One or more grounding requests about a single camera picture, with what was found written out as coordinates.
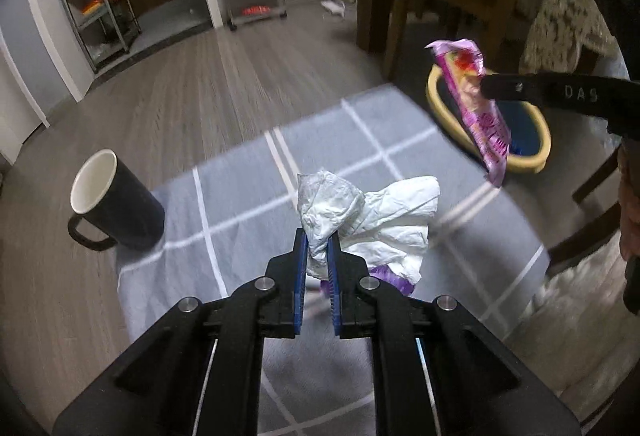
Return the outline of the white tissue paper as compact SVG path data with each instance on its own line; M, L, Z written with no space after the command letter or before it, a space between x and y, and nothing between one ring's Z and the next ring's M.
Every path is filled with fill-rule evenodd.
M421 280L439 196L434 176L364 192L328 170L300 175L297 209L308 240L308 276L329 279L326 246L337 232L343 251L363 258L376 278L411 294Z

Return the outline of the purple snack wrapper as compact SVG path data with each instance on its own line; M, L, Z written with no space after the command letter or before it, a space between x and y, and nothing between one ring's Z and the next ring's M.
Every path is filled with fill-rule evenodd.
M434 40L425 46L442 69L447 88L483 160L488 182L501 187L508 168L511 133L495 100L480 91L485 59L474 40Z

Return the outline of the teal trash bin yellow rim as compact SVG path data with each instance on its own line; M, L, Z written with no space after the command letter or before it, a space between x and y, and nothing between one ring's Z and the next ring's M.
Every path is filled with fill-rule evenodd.
M428 74L425 97L440 128L459 148L481 160L473 138L459 121L457 105L449 93L442 69L436 64ZM512 144L506 170L516 174L541 172L551 151L551 134L544 116L528 102L502 100L497 104L511 132Z

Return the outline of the grey checked rug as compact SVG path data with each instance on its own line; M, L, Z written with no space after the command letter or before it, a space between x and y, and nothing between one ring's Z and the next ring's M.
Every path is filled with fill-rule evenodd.
M130 338L180 298L231 294L310 242L302 333L265 344L263 435L371 435L370 344L333 333L326 241L413 296L448 294L497 336L509 334L544 280L549 257L529 221L484 170L393 86L187 170L155 189L166 213L147 253L119 250L117 292Z

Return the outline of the black mug white inside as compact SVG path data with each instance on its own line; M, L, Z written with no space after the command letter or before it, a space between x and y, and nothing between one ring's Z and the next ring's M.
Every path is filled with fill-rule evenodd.
M111 149L82 164L70 189L70 207L68 234L94 252L118 244L146 251L164 234L163 205Z

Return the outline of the white power strip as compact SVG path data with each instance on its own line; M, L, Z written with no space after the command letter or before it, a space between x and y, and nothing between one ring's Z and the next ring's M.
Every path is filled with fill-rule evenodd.
M335 0L322 0L320 5L326 12L332 14L332 16L344 17L345 5L342 2L336 2Z

